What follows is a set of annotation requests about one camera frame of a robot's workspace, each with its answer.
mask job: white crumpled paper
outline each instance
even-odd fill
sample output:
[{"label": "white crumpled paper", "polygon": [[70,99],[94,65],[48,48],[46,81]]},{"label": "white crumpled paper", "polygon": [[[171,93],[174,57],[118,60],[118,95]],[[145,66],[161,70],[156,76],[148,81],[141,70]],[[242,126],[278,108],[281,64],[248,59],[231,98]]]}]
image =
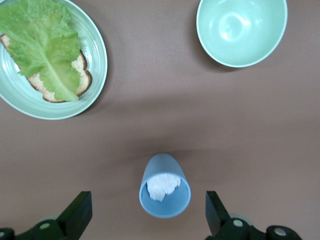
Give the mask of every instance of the white crumpled paper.
[{"label": "white crumpled paper", "polygon": [[162,202],[165,195],[172,194],[180,186],[181,178],[170,173],[153,176],[146,182],[150,198]]}]

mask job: lettuce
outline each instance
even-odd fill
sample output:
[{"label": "lettuce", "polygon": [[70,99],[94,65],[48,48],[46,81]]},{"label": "lettuce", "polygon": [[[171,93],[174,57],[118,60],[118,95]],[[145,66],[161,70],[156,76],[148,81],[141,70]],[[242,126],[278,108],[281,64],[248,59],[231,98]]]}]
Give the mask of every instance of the lettuce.
[{"label": "lettuce", "polygon": [[77,101],[80,75],[71,66],[81,49],[71,14],[54,0],[20,0],[0,5],[0,31],[10,38],[8,52],[20,74],[40,79],[57,100]]}]

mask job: cup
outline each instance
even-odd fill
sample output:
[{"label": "cup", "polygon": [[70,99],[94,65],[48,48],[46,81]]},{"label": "cup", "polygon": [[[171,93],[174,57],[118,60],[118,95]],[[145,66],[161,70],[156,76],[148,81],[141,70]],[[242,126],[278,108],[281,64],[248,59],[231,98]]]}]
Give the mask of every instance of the cup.
[{"label": "cup", "polygon": [[[147,181],[159,174],[173,174],[181,178],[180,186],[173,193],[166,194],[162,202],[151,199],[147,188]],[[191,189],[180,165],[171,155],[159,153],[150,159],[143,174],[139,199],[143,209],[156,218],[173,218],[187,208]]]}]

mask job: bread crust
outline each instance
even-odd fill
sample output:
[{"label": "bread crust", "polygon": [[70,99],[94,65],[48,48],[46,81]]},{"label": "bread crust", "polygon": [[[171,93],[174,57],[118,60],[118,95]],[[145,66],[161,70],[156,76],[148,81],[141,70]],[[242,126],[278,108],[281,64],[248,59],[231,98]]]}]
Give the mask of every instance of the bread crust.
[{"label": "bread crust", "polygon": [[[5,34],[0,35],[0,42],[3,44],[5,49],[8,50],[8,46],[9,46],[9,43],[10,43],[9,37],[7,35],[5,35]],[[88,62],[87,62],[87,59],[86,59],[84,53],[82,52],[82,50],[79,51],[79,56],[77,57],[76,60],[74,60],[71,63],[71,65],[72,65],[72,67],[74,69],[76,69],[76,71],[80,75],[79,88],[76,90],[77,96],[80,97],[91,86],[92,79],[93,79],[91,73],[87,70]],[[51,102],[51,103],[63,103],[63,102],[65,102],[64,100],[55,99],[55,93],[54,92],[49,92],[45,88],[42,80],[40,79],[39,73],[35,73],[31,77],[26,77],[26,79],[28,80],[30,85],[35,90],[37,90],[37,91],[39,91],[39,92],[41,92],[43,94],[42,97],[43,97],[44,100],[46,100],[48,102]]]}]

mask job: plate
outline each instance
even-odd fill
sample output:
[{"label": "plate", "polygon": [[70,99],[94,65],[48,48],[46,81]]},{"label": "plate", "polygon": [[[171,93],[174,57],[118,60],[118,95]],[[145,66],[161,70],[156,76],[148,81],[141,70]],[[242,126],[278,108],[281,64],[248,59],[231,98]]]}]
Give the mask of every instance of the plate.
[{"label": "plate", "polygon": [[[12,4],[16,0],[2,0],[0,4]],[[106,46],[91,18],[69,0],[62,2],[72,15],[71,26],[78,32],[82,42],[82,52],[87,60],[87,70],[92,75],[92,84],[78,101],[52,103],[42,98],[24,76],[0,43],[0,96],[18,111],[34,118],[61,120],[71,118],[90,107],[101,93],[108,70]]]},{"label": "plate", "polygon": [[201,0],[196,29],[211,58],[243,68],[261,62],[275,50],[287,19],[286,0]]}]

